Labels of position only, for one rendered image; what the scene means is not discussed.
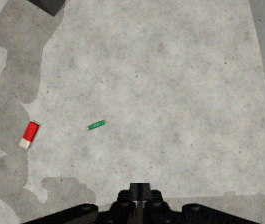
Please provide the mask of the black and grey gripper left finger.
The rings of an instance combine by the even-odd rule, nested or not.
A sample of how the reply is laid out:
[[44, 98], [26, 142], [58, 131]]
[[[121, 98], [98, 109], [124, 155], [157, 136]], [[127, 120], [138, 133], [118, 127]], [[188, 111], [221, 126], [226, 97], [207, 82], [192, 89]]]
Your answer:
[[22, 224], [93, 223], [140, 224], [140, 183], [130, 183], [129, 190], [121, 190], [108, 211], [98, 212], [97, 205], [85, 203]]

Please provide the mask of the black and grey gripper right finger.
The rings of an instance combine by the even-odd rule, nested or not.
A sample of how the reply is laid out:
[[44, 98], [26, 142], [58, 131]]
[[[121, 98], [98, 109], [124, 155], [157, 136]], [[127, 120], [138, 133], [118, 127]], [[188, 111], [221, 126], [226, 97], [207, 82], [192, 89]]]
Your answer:
[[[184, 220], [185, 219], [185, 220]], [[185, 222], [186, 221], [186, 222]], [[159, 190], [140, 183], [140, 224], [260, 224], [201, 204], [182, 206], [172, 211]]]

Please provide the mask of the green aaa battery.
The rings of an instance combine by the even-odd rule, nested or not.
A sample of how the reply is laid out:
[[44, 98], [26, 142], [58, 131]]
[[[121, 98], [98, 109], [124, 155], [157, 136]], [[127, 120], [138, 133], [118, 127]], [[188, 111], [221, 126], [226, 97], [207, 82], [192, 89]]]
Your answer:
[[89, 131], [91, 129], [94, 129], [94, 128], [99, 127], [99, 126], [104, 125], [104, 124], [105, 124], [105, 122], [104, 122], [104, 120], [102, 120], [100, 122], [97, 122], [95, 124], [92, 124], [90, 126], [87, 126], [87, 130]]

